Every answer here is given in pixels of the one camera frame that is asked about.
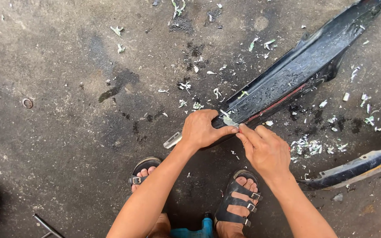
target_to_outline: concrete floor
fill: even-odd
[[[229,97],[294,47],[304,31],[301,25],[313,33],[352,1],[225,0],[221,14],[216,3],[188,1],[183,15],[173,20],[168,0],[158,6],[149,0],[0,0],[0,237],[42,236],[45,230],[37,227],[34,213],[67,238],[104,237],[130,193],[126,181],[134,165],[149,155],[168,155],[162,144],[183,126],[194,95],[205,108],[225,108],[214,88]],[[209,11],[215,22],[209,22]],[[121,38],[110,30],[117,25],[124,27]],[[267,53],[259,43],[247,51],[255,36],[261,43],[277,39],[269,58],[256,57]],[[117,43],[126,50],[118,54]],[[188,63],[200,56],[206,61],[196,74]],[[238,57],[246,63],[235,64]],[[220,74],[206,74],[219,72],[223,64],[227,68]],[[352,65],[361,69],[349,83]],[[115,77],[107,86],[105,81]],[[187,80],[190,95],[176,87]],[[351,94],[347,102],[342,101],[345,92]],[[271,129],[289,143],[307,133],[324,144],[349,143],[345,153],[291,163],[296,177],[308,173],[314,178],[381,149],[381,132],[362,122],[367,117],[365,107],[359,107],[363,92],[379,110],[374,116],[381,127],[381,15],[349,49],[338,77],[293,104],[312,114],[299,113],[295,120],[285,108],[272,116]],[[32,109],[22,106],[25,97],[33,99]],[[178,108],[180,99],[188,105]],[[329,103],[319,110],[326,99]],[[333,115],[340,121],[338,132],[326,121]],[[215,211],[231,173],[251,169],[244,158],[236,138],[198,152],[168,200],[173,227],[198,229],[202,214]],[[381,176],[351,187],[356,190],[307,196],[339,237],[381,238]],[[343,202],[332,202],[339,192]],[[263,193],[245,234],[291,237],[276,199],[267,187]]]

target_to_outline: hand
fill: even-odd
[[[266,182],[290,174],[289,145],[284,140],[264,126],[254,131],[240,124],[239,132],[236,137],[245,147],[246,158]]]
[[[183,126],[180,143],[198,150],[209,146],[225,135],[238,132],[234,126],[225,126],[219,129],[212,127],[211,120],[218,114],[218,111],[212,109],[198,110],[189,114]]]

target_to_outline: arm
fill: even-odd
[[[239,126],[246,158],[276,196],[295,238],[337,238],[333,229],[314,208],[289,171],[289,145],[275,133],[258,126],[255,131]]]
[[[132,193],[120,210],[107,238],[140,238],[148,235],[174,182],[192,155],[222,136],[237,133],[237,128],[233,126],[214,129],[211,120],[218,114],[216,110],[206,109],[193,112],[186,118],[182,140],[142,182],[139,189]]]

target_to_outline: left hand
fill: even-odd
[[[183,126],[180,142],[198,150],[209,146],[225,135],[238,132],[234,126],[219,129],[212,127],[211,121],[218,115],[219,112],[212,109],[198,110],[189,114]]]

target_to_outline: forearm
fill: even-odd
[[[290,172],[279,179],[267,179],[266,183],[279,201],[295,238],[337,238]]]
[[[197,150],[178,143],[167,158],[126,201],[108,238],[145,237],[157,221],[174,182]]]

